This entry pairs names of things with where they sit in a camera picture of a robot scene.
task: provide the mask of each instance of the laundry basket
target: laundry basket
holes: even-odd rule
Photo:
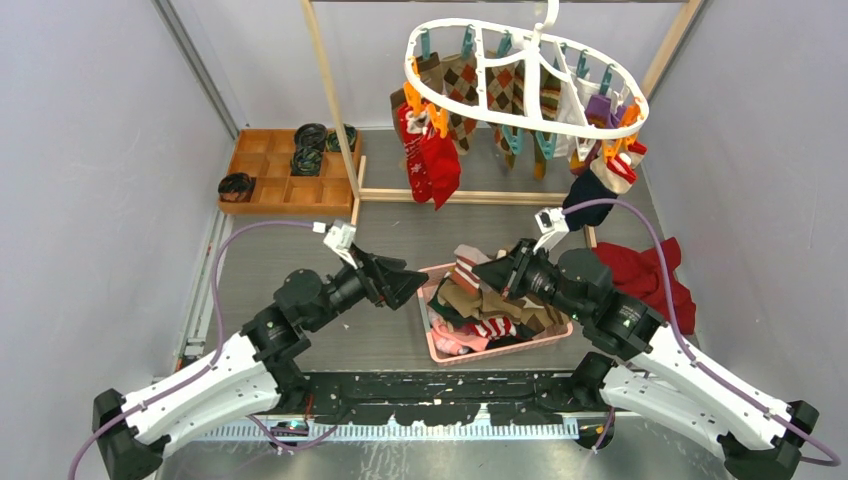
[[[571,322],[568,322],[568,325],[563,326],[563,331],[559,333],[541,333],[534,337],[533,340],[520,343],[518,345],[510,345],[508,347],[495,348],[483,352],[467,353],[465,355],[448,355],[447,353],[436,350],[436,343],[433,339],[433,334],[431,332],[432,327],[430,326],[430,314],[428,312],[428,309],[430,307],[427,306],[427,302],[429,302],[430,299],[433,298],[433,294],[436,292],[439,283],[442,281],[442,279],[453,266],[453,263],[448,263],[445,265],[423,268],[419,270],[421,272],[427,273],[430,277],[430,279],[427,280],[427,283],[425,283],[421,288],[418,289],[418,304],[421,307],[421,318],[424,322],[424,332],[427,337],[427,348],[430,350],[430,357],[439,366],[446,367],[449,365],[457,365],[460,363],[473,362],[475,360],[480,360],[483,358],[497,357],[499,355],[506,355],[509,353],[530,350],[531,348],[539,348],[544,347],[546,345],[553,345],[554,343],[571,335],[571,333],[574,331],[574,327],[571,325]]]

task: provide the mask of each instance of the gray wall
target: gray wall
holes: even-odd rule
[[[298,0],[173,0],[239,125],[297,128],[330,111]],[[551,29],[591,45],[636,78],[647,70],[679,4],[568,4]],[[523,4],[316,3],[344,121],[389,127],[389,92],[403,84],[409,34],[437,18],[476,18],[531,28],[545,9]],[[432,48],[459,52],[462,28],[434,31]],[[500,38],[486,38],[496,49]],[[553,52],[548,52],[549,59]],[[595,66],[595,75],[602,67]]]
[[[64,478],[94,396],[172,368],[232,142],[150,2],[0,12],[0,478]]]
[[[846,15],[826,0],[710,2],[643,130],[704,349],[818,407],[817,436],[844,456]],[[796,478],[846,476],[804,467]]]

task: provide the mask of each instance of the white clip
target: white clip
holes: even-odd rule
[[[550,252],[568,233],[568,224],[565,223],[565,215],[562,214],[560,207],[540,210],[536,214],[536,224],[539,226],[542,236],[539,237],[539,241],[533,247],[533,253],[542,248]]]
[[[324,236],[324,245],[328,246],[342,260],[349,263],[354,268],[359,268],[353,255],[350,254],[350,247],[353,245],[353,238],[356,236],[356,227],[341,220],[333,222],[333,226]]]

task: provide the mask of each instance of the pile of socks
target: pile of socks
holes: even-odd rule
[[[570,318],[530,298],[505,300],[472,268],[491,260],[480,250],[460,245],[456,262],[428,303],[436,349],[463,355],[502,348],[560,331]]]

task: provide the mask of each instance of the red sock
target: red sock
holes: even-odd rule
[[[421,153],[433,185],[433,202],[436,210],[448,201],[459,188],[459,154],[450,137],[442,138],[432,126],[421,141]]]
[[[398,120],[403,148],[406,150],[406,173],[409,177],[409,188],[412,189],[412,199],[418,203],[424,203],[432,198],[433,186],[421,153],[423,130],[412,115],[412,108],[405,103],[398,109]]]

